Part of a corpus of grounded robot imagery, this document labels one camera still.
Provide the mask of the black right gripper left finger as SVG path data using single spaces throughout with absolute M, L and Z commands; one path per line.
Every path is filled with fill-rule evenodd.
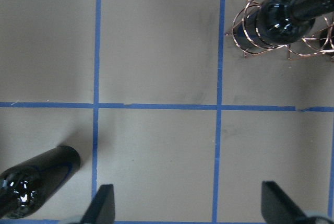
M 82 223 L 114 223 L 115 198 L 113 184 L 103 184 L 82 217 Z

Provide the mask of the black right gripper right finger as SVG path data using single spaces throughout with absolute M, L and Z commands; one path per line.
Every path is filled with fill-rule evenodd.
M 307 215 L 274 181 L 261 183 L 261 215 L 268 224 L 309 223 Z

